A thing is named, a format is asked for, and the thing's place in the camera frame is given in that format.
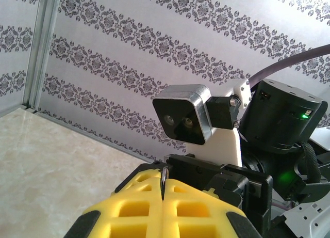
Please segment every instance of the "patterned wall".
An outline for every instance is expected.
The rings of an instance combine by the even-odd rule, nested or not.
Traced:
[[[0,0],[0,111],[22,103],[39,0]]]
[[[183,154],[152,98],[213,93],[330,43],[330,0],[60,0],[39,111],[147,159]],[[330,56],[271,76],[330,103]],[[330,125],[329,110],[320,123]]]

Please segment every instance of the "floor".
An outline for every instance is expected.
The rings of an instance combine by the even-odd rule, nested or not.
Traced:
[[[0,237],[63,237],[142,160],[18,109],[0,118]]]

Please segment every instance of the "green led light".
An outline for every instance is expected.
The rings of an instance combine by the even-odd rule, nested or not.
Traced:
[[[286,172],[282,173],[278,179],[281,184],[288,184],[288,183],[292,182],[292,180],[294,179],[294,172],[286,171]]]

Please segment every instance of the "cable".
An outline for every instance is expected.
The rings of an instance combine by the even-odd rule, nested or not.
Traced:
[[[255,75],[252,75],[249,78],[251,92],[256,90],[256,87],[254,87],[254,86],[256,86],[260,81],[262,81],[264,78],[270,76],[271,74],[273,74],[281,69],[284,69],[286,67],[298,64],[303,61],[313,59],[315,57],[324,56],[327,54],[330,54],[330,44],[324,45],[321,47],[317,47],[317,48],[309,50],[309,51],[304,51],[299,54],[285,58],[281,61],[278,61],[278,62],[264,68],[263,70],[260,70],[258,73],[256,73]]]
[[[305,141],[302,141],[299,144],[303,148],[305,154],[307,183],[320,183],[321,171],[313,147]]]
[[[289,210],[289,208],[287,208],[287,207],[285,207],[285,206],[283,206],[281,204],[274,203],[274,202],[272,202],[272,206],[278,207],[278,208],[280,208],[280,209],[282,209],[284,211],[288,211]]]

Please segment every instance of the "depth camera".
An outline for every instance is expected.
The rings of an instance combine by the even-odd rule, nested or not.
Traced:
[[[153,106],[166,135],[175,140],[203,145],[212,135],[204,85],[171,85],[153,99]]]

